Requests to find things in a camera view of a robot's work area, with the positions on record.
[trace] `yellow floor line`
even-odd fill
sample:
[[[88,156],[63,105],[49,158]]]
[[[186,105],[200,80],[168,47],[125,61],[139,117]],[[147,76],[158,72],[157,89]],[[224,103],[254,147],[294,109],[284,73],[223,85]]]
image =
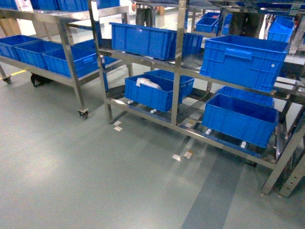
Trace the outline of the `yellow floor line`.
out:
[[[26,70],[21,70],[19,72],[15,72],[15,73],[12,73],[11,76],[15,76],[15,75],[18,75],[18,74],[21,74],[21,73],[25,73]]]

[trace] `floor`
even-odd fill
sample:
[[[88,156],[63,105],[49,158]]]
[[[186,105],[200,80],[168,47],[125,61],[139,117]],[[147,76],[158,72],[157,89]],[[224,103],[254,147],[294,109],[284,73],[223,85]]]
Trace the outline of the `floor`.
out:
[[[110,84],[126,75],[113,71]],[[114,130],[98,79],[82,87],[88,120],[72,88],[33,88],[29,73],[12,80],[0,82],[1,229],[305,228],[304,183],[288,199],[262,196],[264,167],[199,141],[178,162],[185,136],[132,114]]]

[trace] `blue plastic crate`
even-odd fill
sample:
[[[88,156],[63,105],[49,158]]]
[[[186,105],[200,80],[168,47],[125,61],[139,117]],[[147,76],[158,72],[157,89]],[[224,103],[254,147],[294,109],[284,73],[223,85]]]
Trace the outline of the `blue plastic crate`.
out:
[[[295,21],[294,17],[288,17],[288,16],[277,15],[276,18],[284,18],[284,19],[289,20],[289,21]]]
[[[82,77],[98,69],[96,52],[89,49],[71,47],[76,73]],[[71,77],[63,49],[43,54],[48,69],[51,72]]]
[[[271,107],[218,94],[206,103],[202,125],[266,148],[278,119]]]
[[[20,61],[43,69],[47,69],[47,64],[42,55],[57,49],[62,49],[62,45],[46,41],[37,41],[16,46]]]
[[[242,36],[207,39],[200,74],[270,92],[288,51],[285,42]]]
[[[155,70],[155,71],[150,71],[146,72],[146,74],[149,75],[155,75],[159,76],[164,79],[168,79],[173,81],[174,80],[174,73],[164,71],[164,70]],[[182,75],[180,77],[180,94],[182,94],[182,97],[185,98],[192,94],[193,92],[193,84],[194,84],[195,79],[189,76]]]
[[[196,23],[196,31],[213,32],[218,20],[218,18],[203,17]]]
[[[177,31],[113,22],[111,25],[113,49],[164,61],[175,58]],[[200,53],[202,39],[200,35],[185,34],[182,55]]]
[[[0,55],[5,56],[17,61],[20,60],[16,51],[16,46],[25,44],[28,42],[40,41],[38,38],[28,37],[24,35],[16,35],[11,37],[5,37],[0,39]]]
[[[223,32],[222,32],[222,34],[223,34],[223,35],[228,35],[228,34],[229,34],[229,30],[230,30],[230,25],[225,25],[225,26],[223,27]]]
[[[253,92],[248,92],[232,87],[223,87],[216,91],[216,94],[224,94],[227,96],[231,96],[237,99],[242,99],[251,103],[260,104],[264,106],[274,107],[274,100],[272,97],[263,95],[263,94],[257,94]]]
[[[15,0],[0,0],[0,8],[7,8],[11,10],[18,9]]]
[[[288,42],[293,30],[293,21],[287,20],[283,17],[276,17],[269,29],[268,40]]]
[[[227,14],[227,16],[224,19],[224,24],[225,25],[230,24],[231,20],[232,20],[232,17],[233,17],[233,14],[231,14],[231,13]]]
[[[59,10],[58,0],[30,0],[35,10]]]
[[[162,90],[146,85],[138,87],[136,85],[137,79],[142,77],[157,83]],[[125,79],[125,97],[158,111],[166,112],[172,108],[173,81],[148,74],[129,77]]]
[[[120,6],[120,0],[96,0],[97,8]],[[89,10],[87,0],[58,0],[59,8],[62,11],[79,12]]]
[[[206,18],[219,18],[220,13],[214,13],[214,12],[207,12],[203,15],[203,17]]]
[[[185,33],[183,39],[182,56],[184,57],[191,54],[201,53],[202,40],[203,40],[203,36],[193,33]]]
[[[75,44],[75,46],[80,47],[80,48],[95,50],[95,43],[94,43],[93,39],[85,41],[85,42],[77,43],[77,44]],[[109,57],[109,56],[105,56],[105,65],[108,65],[108,64],[113,63],[115,61],[117,61],[117,59],[114,59],[114,58]]]

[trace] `black trousers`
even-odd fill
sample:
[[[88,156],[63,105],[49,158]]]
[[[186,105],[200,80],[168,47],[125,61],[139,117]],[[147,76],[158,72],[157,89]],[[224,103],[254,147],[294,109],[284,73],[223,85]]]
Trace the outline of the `black trousers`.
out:
[[[234,12],[229,33],[258,38],[263,22],[264,14]]]
[[[135,23],[137,25],[143,25],[146,23],[146,26],[153,26],[153,9],[137,9]]]

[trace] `caster wheel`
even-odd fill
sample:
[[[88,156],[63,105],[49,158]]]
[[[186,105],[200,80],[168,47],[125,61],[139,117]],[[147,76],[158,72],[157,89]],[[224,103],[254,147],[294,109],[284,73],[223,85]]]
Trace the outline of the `caster wheel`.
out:
[[[80,113],[80,117],[82,117],[84,119],[88,118],[88,111],[86,111],[86,112],[79,111],[79,113]]]
[[[4,81],[4,82],[6,82],[7,84],[11,84],[11,83],[12,83],[12,81],[11,81],[10,77],[9,77],[9,78],[4,79],[3,81]]]

